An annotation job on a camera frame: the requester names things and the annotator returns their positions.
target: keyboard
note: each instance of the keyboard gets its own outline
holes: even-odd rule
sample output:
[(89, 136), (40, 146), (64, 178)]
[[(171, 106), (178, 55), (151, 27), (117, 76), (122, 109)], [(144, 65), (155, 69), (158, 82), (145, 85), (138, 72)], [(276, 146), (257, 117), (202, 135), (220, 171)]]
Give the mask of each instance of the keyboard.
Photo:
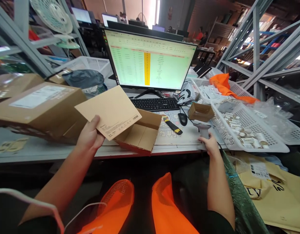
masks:
[(172, 111), (179, 110), (177, 100), (173, 97), (168, 98), (146, 98), (146, 99), (131, 99), (136, 108), (145, 111)]

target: computer mouse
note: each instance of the computer mouse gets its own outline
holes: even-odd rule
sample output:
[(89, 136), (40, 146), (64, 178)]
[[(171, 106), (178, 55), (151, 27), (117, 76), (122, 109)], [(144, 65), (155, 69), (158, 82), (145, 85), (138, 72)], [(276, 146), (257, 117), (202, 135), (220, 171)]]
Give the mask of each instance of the computer mouse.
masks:
[(184, 113), (178, 113), (179, 122), (182, 126), (186, 126), (188, 122), (188, 118)]

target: hand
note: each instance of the hand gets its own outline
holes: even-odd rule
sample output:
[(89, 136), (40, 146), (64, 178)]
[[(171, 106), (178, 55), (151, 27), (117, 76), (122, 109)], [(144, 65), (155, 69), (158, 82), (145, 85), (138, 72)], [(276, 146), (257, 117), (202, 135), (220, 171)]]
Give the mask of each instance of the hand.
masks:
[(96, 129), (100, 121), (100, 116), (95, 115), (91, 122), (87, 122), (78, 137), (76, 148), (80, 150), (97, 151), (103, 144), (104, 136)]
[(208, 155), (210, 157), (217, 157), (220, 156), (221, 153), (219, 152), (217, 141), (215, 136), (212, 133), (209, 133), (210, 138), (206, 139), (204, 137), (199, 137), (198, 140), (205, 143), (205, 147), (208, 150)]

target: orange mesh fabric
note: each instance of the orange mesh fabric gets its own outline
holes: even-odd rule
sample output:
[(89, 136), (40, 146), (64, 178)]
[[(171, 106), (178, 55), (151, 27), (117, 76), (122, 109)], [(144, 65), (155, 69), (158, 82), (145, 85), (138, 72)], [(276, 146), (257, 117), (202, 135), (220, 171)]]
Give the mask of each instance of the orange mesh fabric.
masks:
[(152, 187), (152, 213), (156, 234), (198, 234), (174, 203), (170, 173)]
[(103, 196), (94, 221), (82, 228), (79, 234), (118, 234), (134, 203), (134, 185), (129, 180), (119, 180)]
[(254, 97), (237, 96), (237, 94), (235, 94), (234, 92), (232, 92), (230, 90), (230, 85), (228, 83), (228, 79), (229, 79), (228, 73), (227, 74), (218, 74), (218, 75), (213, 76), (210, 79), (210, 84), (214, 85), (218, 89), (218, 91), (220, 91), (222, 93), (222, 95), (224, 95), (224, 96), (232, 95), (234, 98), (246, 101), (248, 103), (254, 103), (256, 101), (259, 101), (258, 99), (254, 98)]

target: electric fan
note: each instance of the electric fan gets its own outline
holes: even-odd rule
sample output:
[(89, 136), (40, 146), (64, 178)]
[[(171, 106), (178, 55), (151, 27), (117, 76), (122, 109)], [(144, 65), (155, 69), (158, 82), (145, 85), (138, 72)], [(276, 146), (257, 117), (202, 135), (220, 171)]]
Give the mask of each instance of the electric fan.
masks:
[(72, 41), (73, 37), (68, 35), (73, 30), (71, 19), (56, 0), (30, 0), (30, 2), (41, 20), (53, 31), (61, 33), (54, 35), (61, 39), (57, 46), (67, 49), (79, 48), (79, 45)]

